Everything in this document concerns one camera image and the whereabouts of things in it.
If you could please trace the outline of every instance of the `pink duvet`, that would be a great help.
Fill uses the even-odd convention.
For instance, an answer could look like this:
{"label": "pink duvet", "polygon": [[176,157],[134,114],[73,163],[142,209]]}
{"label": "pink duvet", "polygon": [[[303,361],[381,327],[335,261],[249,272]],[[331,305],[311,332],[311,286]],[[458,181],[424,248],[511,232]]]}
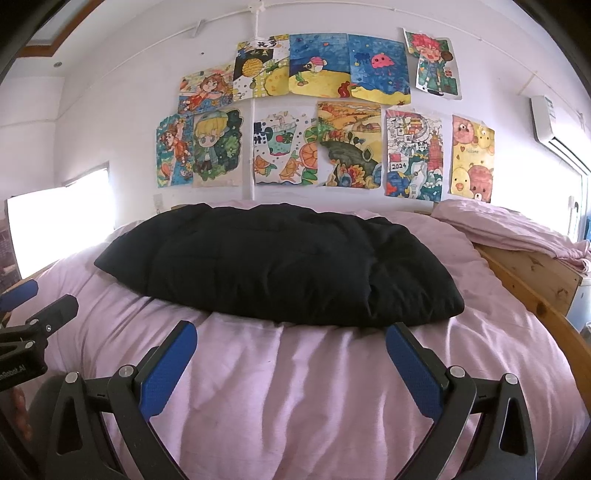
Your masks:
{"label": "pink duvet", "polygon": [[[589,422],[561,350],[463,233],[424,215],[387,217],[437,255],[466,303],[458,317],[413,333],[446,365],[461,365],[473,377],[519,376],[540,478],[552,478]],[[48,374],[75,370],[93,378],[137,363],[178,320],[193,322],[197,352],[164,412],[152,419],[189,478],[392,479],[426,434],[430,420],[420,415],[390,361],[382,332],[276,326],[140,297],[93,266],[105,246],[45,272],[39,295],[14,311],[11,324],[63,294],[75,295],[78,317],[51,337]],[[27,385],[28,395],[37,384]],[[469,422],[442,478],[457,471],[476,421]],[[128,475],[139,478],[108,422]]]}

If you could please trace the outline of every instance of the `bolt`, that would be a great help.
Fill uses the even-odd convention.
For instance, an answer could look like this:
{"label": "bolt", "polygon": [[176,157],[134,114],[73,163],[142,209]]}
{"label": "bolt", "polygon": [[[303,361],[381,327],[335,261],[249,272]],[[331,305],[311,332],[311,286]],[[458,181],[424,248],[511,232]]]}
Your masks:
{"label": "bolt", "polygon": [[131,377],[134,373],[134,367],[131,365],[124,365],[119,369],[119,376],[123,378]]}
{"label": "bolt", "polygon": [[507,380],[507,383],[509,383],[511,385],[517,385],[517,382],[519,381],[517,376],[514,374],[506,374],[505,380]]}
{"label": "bolt", "polygon": [[464,378],[464,376],[466,375],[466,371],[462,367],[459,367],[457,365],[451,367],[449,369],[449,372],[452,374],[453,377],[456,378]]}
{"label": "bolt", "polygon": [[66,375],[66,383],[74,383],[78,380],[78,372],[70,372]]}

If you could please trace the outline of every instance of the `window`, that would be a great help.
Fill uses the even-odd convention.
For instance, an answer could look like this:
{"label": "window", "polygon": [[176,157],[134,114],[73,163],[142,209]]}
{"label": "window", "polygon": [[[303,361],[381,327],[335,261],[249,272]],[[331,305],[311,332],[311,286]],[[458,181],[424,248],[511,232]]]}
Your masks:
{"label": "window", "polygon": [[9,228],[22,278],[102,242],[113,232],[115,209],[107,167],[65,185],[7,201]]}

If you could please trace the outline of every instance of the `black cushion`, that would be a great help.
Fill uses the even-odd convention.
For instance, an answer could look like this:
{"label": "black cushion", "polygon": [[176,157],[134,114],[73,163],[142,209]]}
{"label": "black cushion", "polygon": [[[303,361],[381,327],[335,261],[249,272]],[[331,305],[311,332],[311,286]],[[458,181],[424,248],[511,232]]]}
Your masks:
{"label": "black cushion", "polygon": [[95,265],[146,296],[276,322],[446,320],[463,299],[408,229],[293,205],[190,205],[115,239]]}

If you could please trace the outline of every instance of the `colored drawing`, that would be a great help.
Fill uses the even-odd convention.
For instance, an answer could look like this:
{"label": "colored drawing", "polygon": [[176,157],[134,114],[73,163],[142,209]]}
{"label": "colored drawing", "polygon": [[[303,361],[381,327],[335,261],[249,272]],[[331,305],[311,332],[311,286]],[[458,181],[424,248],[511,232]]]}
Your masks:
{"label": "colored drawing", "polygon": [[495,131],[454,115],[450,192],[490,203],[494,166]]}
{"label": "colored drawing", "polygon": [[234,65],[185,75],[181,80],[178,112],[204,113],[232,103],[232,74]]}
{"label": "colored drawing", "polygon": [[242,184],[239,110],[217,111],[194,120],[193,165],[195,187],[238,186]]}
{"label": "colored drawing", "polygon": [[320,102],[318,138],[335,166],[329,187],[375,189],[382,182],[382,115],[379,106]]}
{"label": "colored drawing", "polygon": [[388,168],[386,195],[441,201],[441,120],[419,113],[386,110]]}
{"label": "colored drawing", "polygon": [[348,39],[351,95],[386,105],[410,103],[404,43],[363,35]]}
{"label": "colored drawing", "polygon": [[187,185],[193,179],[193,117],[173,115],[156,130],[158,187]]}
{"label": "colored drawing", "polygon": [[417,88],[423,92],[462,99],[456,56],[449,38],[431,38],[404,31],[408,51],[418,58]]}
{"label": "colored drawing", "polygon": [[290,35],[290,46],[290,92],[325,98],[351,96],[347,34]]}
{"label": "colored drawing", "polygon": [[289,92],[289,35],[256,38],[238,44],[234,67],[234,101]]}
{"label": "colored drawing", "polygon": [[317,127],[314,110],[263,114],[254,124],[257,183],[311,185],[318,181]]}

